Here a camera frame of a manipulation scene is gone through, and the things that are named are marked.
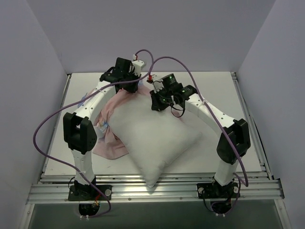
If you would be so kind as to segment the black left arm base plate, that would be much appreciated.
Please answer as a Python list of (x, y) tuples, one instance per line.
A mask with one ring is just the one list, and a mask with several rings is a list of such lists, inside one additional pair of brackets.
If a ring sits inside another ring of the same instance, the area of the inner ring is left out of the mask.
[(104, 195), (101, 195), (96, 189), (90, 185), (72, 185), (69, 188), (69, 201), (90, 201), (90, 200), (111, 200), (111, 185), (96, 185), (96, 187)]

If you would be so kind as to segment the white pillow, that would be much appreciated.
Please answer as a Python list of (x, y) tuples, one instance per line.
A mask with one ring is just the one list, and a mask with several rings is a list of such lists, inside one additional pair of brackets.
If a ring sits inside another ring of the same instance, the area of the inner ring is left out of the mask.
[(202, 137), (200, 131), (170, 112), (153, 111), (151, 104), (149, 97), (137, 95), (114, 111), (113, 121), (113, 131), (149, 188), (175, 159)]

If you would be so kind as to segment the blue printed pillowcase pink inside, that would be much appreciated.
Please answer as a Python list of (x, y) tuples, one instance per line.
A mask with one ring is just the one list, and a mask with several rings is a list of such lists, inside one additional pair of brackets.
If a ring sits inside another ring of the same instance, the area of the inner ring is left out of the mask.
[(136, 93), (132, 94), (124, 89), (120, 89), (100, 111), (94, 121), (94, 127), (97, 130), (98, 136), (98, 141), (92, 150), (94, 154), (109, 160), (118, 159), (128, 154), (125, 145), (113, 131), (114, 111), (136, 98), (137, 95), (150, 95), (150, 89), (142, 81), (138, 82), (138, 91)]

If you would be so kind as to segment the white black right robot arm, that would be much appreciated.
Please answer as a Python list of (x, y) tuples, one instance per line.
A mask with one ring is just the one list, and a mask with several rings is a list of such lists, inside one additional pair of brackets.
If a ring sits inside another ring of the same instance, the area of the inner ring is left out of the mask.
[(239, 186), (234, 178), (238, 166), (246, 174), (242, 157), (251, 146), (248, 123), (244, 119), (236, 120), (228, 116), (208, 102), (195, 83), (183, 86), (177, 82), (174, 74), (162, 78), (155, 74), (149, 75), (147, 82), (153, 86), (150, 92), (152, 110), (160, 112), (178, 105), (182, 112), (188, 111), (200, 118), (219, 137), (216, 152), (220, 162), (213, 182), (205, 189), (208, 197), (238, 197)]

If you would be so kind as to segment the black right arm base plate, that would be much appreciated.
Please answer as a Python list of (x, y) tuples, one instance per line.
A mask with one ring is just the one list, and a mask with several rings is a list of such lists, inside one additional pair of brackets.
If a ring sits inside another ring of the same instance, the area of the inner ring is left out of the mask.
[(213, 183), (198, 183), (197, 194), (200, 199), (230, 199), (240, 197), (238, 192), (238, 184), (230, 182), (228, 185), (221, 186), (217, 182)]

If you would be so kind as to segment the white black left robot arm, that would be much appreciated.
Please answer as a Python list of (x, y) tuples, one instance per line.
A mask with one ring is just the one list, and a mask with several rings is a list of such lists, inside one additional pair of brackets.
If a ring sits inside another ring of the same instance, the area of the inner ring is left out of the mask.
[(107, 190), (106, 186), (94, 186), (96, 176), (92, 168), (92, 149), (98, 140), (94, 123), (107, 102), (120, 89), (130, 93), (138, 90), (138, 81), (145, 65), (144, 61), (137, 58), (133, 61), (117, 58), (115, 66), (101, 75), (88, 99), (75, 112), (64, 115), (64, 141), (68, 144), (78, 169), (74, 184), (70, 187), (69, 201), (94, 200), (99, 191)]

